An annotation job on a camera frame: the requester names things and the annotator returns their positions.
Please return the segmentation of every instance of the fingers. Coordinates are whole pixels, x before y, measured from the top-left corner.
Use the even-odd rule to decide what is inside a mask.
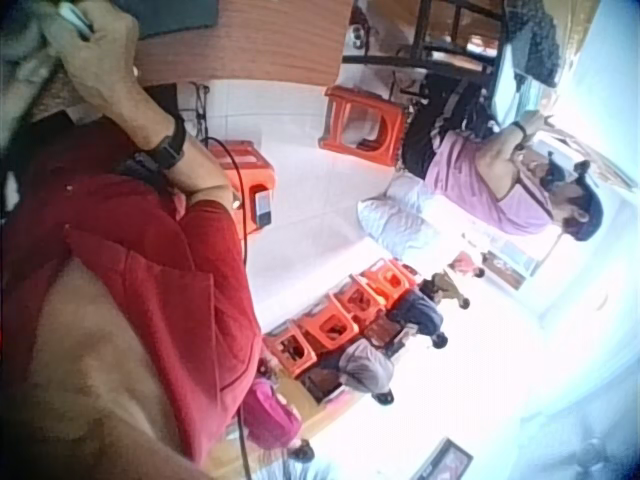
[[[55,7],[44,2],[38,3],[39,5],[36,7],[38,20],[44,35],[54,50],[60,55],[66,56],[82,48],[84,42],[78,36],[76,29],[58,15]]]
[[[96,30],[103,30],[118,21],[122,11],[114,7],[108,0],[84,0],[76,5]]]

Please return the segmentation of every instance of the hand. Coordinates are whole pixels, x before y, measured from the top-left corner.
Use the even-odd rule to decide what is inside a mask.
[[[113,116],[130,92],[140,88],[133,73],[138,23],[106,0],[88,0],[77,7],[93,24],[94,35],[86,42],[51,4],[40,3],[37,11],[47,39],[80,95]]]

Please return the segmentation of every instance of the gray shirt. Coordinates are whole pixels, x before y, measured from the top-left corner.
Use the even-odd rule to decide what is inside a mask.
[[[393,378],[393,362],[363,338],[340,358],[340,381],[362,393],[385,393]]]

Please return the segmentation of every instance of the stool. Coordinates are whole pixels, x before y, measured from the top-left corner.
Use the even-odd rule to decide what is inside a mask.
[[[271,193],[276,188],[276,175],[271,164],[255,148],[253,142],[236,140],[226,142],[226,146],[233,155],[244,184],[244,198],[246,205],[240,204],[233,210],[233,220],[236,224],[238,236],[243,239],[242,210],[247,208],[247,235],[257,232],[271,224]],[[240,180],[231,159],[217,144],[209,145],[209,152],[218,160],[227,174],[227,178],[240,202],[242,190]]]
[[[409,282],[410,288],[413,288],[416,285],[418,285],[416,277],[414,277],[413,274],[409,270],[404,268],[404,266],[400,262],[398,262],[395,258],[391,259],[390,263],[391,263],[391,265],[396,267],[398,272],[400,272],[404,278],[407,279],[407,281]]]
[[[332,294],[327,296],[324,307],[300,317],[296,323],[327,350],[339,348],[360,331]]]
[[[401,106],[384,100],[370,92],[357,91],[339,86],[329,87],[331,119],[328,134],[318,145],[324,150],[353,155],[379,165],[393,167],[400,148],[405,127],[405,114]],[[353,106],[375,110],[380,115],[378,136],[375,140],[362,140],[356,147],[342,143],[342,135]]]
[[[263,342],[294,378],[318,361],[304,335],[292,322],[287,322],[278,333],[265,335]]]
[[[364,330],[384,310],[384,303],[355,275],[349,275],[349,280],[334,296],[359,329]]]
[[[409,280],[384,259],[378,260],[362,272],[362,276],[369,281],[369,288],[384,299],[387,309],[391,308],[396,300],[412,287]]]

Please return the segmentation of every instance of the person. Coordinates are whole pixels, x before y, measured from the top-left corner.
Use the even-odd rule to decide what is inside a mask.
[[[247,438],[263,450],[285,449],[288,458],[309,463],[315,452],[308,440],[298,436],[302,428],[300,414],[276,392],[275,373],[265,364],[261,359],[241,405]]]
[[[337,372],[340,381],[356,392],[370,393],[380,405],[393,404],[390,384],[393,362],[364,337],[356,337],[341,348],[325,352],[317,368]]]
[[[477,141],[459,130],[464,123],[459,114],[464,110],[459,107],[466,98],[464,90],[449,94],[443,90],[446,79],[431,78],[427,77],[430,98],[436,101],[419,108],[402,147],[405,168],[424,179],[429,192],[445,196],[507,234],[536,234],[556,224],[577,241],[593,237],[602,224],[603,208],[586,171],[563,183],[532,176],[521,166],[523,157],[535,155],[525,145],[545,126],[539,111],[525,112],[500,132]],[[551,185],[553,189],[545,190]]]
[[[107,118],[33,159],[2,232],[2,477],[204,480],[261,346],[232,188],[138,85],[136,21],[78,8],[89,41],[55,7],[39,15]],[[171,188],[117,173],[140,151]]]
[[[447,346],[449,339],[441,331],[444,318],[438,311],[438,303],[442,298],[441,292],[436,292],[430,298],[417,288],[411,288],[398,298],[387,312],[387,318],[401,326],[416,325],[419,335],[431,338],[435,349]]]
[[[453,259],[448,267],[463,276],[473,275],[476,278],[482,278],[486,273],[484,268],[476,265],[473,258],[471,258],[471,255],[465,251],[456,255],[456,258]]]
[[[462,310],[468,310],[471,306],[471,300],[460,292],[458,286],[446,271],[434,273],[431,279],[422,280],[418,288],[424,295],[432,300],[437,295],[437,298],[440,299],[456,300]]]

